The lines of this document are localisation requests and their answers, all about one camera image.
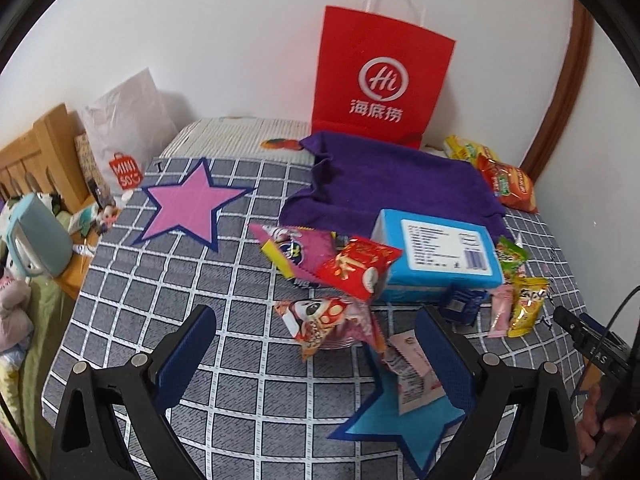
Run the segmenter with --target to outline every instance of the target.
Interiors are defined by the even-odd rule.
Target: green snack package
[[[504,279],[507,283],[511,283],[516,276],[518,268],[529,259],[527,251],[522,247],[518,247],[505,236],[498,238],[495,250],[498,254],[498,261],[502,267]]]

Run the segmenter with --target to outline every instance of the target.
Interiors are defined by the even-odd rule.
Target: white circle logo
[[[397,59],[375,57],[360,69],[358,84],[364,94],[374,101],[394,101],[409,86],[409,73]]]

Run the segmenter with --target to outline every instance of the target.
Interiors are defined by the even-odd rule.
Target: pink star
[[[158,209],[137,242],[178,229],[217,251],[216,211],[252,190],[215,186],[202,159],[180,184],[145,188]]]

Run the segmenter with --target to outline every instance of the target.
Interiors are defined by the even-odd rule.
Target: tissue box
[[[403,251],[380,285],[380,301],[431,303],[452,283],[473,290],[504,281],[484,226],[383,209],[371,238]]]

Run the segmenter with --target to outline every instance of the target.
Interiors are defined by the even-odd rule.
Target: human hand
[[[578,434],[578,448],[580,449],[580,461],[584,457],[593,453],[596,449],[596,443],[593,436],[600,431],[600,423],[596,415],[596,404],[600,399],[600,385],[594,384],[589,389],[589,397],[584,403],[582,412],[582,420],[576,424],[575,431]],[[626,438],[633,430],[636,420],[630,413],[620,413],[620,415],[612,416],[604,421],[602,429],[605,433],[616,437],[618,446],[624,444]]]

